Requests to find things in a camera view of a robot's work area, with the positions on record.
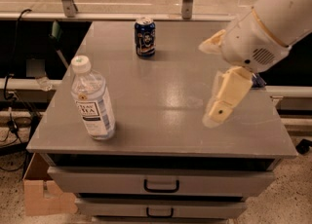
aluminum can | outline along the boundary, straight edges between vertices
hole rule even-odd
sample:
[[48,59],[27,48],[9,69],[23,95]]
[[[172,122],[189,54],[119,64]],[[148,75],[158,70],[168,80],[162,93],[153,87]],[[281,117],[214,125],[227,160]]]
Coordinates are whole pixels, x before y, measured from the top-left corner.
[[136,54],[142,58],[155,55],[155,22],[151,18],[140,18],[135,24]]

table top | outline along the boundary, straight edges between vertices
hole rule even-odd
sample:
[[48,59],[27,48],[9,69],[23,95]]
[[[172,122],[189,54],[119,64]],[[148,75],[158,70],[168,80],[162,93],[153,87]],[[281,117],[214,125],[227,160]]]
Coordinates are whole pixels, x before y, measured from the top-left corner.
[[226,22],[157,21],[156,54],[137,57],[133,21],[96,21],[77,54],[107,81],[116,133],[91,139],[70,94],[71,68],[27,149],[51,154],[290,158],[291,138],[265,90],[250,91],[221,126],[202,124],[217,72],[229,65],[198,45]]

cable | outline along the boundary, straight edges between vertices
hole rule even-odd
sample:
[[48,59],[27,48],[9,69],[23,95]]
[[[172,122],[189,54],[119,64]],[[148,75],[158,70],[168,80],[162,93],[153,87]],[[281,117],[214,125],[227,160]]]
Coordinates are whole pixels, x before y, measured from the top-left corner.
[[8,168],[2,168],[2,167],[0,167],[0,170],[6,171],[6,172],[15,172],[15,171],[18,171],[18,170],[20,170],[21,168],[23,168],[23,165],[24,165],[25,162],[26,162],[26,157],[27,157],[27,156],[25,156],[25,158],[23,159],[23,162],[22,162],[21,165],[18,166],[18,167],[13,168],[13,169],[8,169]]
[[8,137],[9,137],[9,133],[10,133],[10,130],[8,130],[7,136],[6,136],[3,140],[1,140],[0,142],[5,142],[5,141],[7,141],[7,140],[8,140]]
[[3,144],[3,145],[0,145],[0,148],[8,147],[8,146],[14,144],[14,143],[15,143],[16,141],[18,141],[18,140],[19,140],[19,139],[16,138],[14,141],[12,141],[12,142],[10,142],[10,143],[6,143],[6,144]]
[[5,77],[5,83],[4,83],[4,89],[3,89],[3,97],[6,100],[11,100],[11,99],[14,98],[13,94],[11,94],[11,93],[7,94],[7,85],[8,85],[9,79],[13,78],[13,76],[14,76],[14,74],[12,74],[10,72],[11,72],[11,68],[12,68],[12,65],[14,63],[14,58],[15,58],[15,55],[16,55],[19,22],[20,22],[20,19],[21,19],[22,15],[25,14],[25,13],[28,13],[28,12],[31,12],[31,10],[30,9],[26,9],[26,10],[21,11],[20,14],[19,14],[18,20],[16,22],[16,29],[15,29],[15,37],[14,37],[14,43],[13,43],[13,48],[12,48],[12,54],[11,54],[11,57],[10,57],[10,60],[9,60],[9,68],[8,68],[7,76]]
[[19,141],[20,143],[24,143],[23,141],[21,141],[20,136],[19,136],[18,133],[15,133],[15,135],[16,135],[16,137],[17,137],[17,139],[18,139],[18,141]]

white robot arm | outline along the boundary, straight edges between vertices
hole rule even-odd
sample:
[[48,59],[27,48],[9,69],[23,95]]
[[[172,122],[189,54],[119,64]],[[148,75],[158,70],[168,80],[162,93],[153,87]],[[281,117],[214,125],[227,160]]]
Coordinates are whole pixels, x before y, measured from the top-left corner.
[[250,12],[203,42],[201,51],[219,53],[235,66],[222,76],[204,125],[222,124],[251,88],[253,74],[282,60],[311,31],[312,0],[257,0]]

drawer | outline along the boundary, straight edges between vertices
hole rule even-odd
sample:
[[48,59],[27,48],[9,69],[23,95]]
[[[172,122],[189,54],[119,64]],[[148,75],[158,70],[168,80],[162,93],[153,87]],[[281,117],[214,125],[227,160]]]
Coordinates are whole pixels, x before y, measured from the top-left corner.
[[246,209],[242,202],[206,202],[148,199],[78,198],[80,212],[86,215],[113,217],[149,218],[164,220],[237,218]]
[[[93,217],[92,218],[92,223],[93,224],[131,224],[131,222],[125,222],[124,220],[121,221],[110,221],[107,220],[105,217]],[[139,224],[159,224],[159,222],[156,221],[151,221],[151,220],[137,220],[136,223]],[[171,222],[162,222],[162,224],[177,224],[181,222],[176,222],[176,221],[171,221]],[[185,222],[183,221],[183,224],[229,224],[229,220],[224,220],[224,219],[206,219],[205,221],[195,221],[192,220],[190,222]]]
[[49,167],[64,192],[250,197],[274,181],[271,171]]

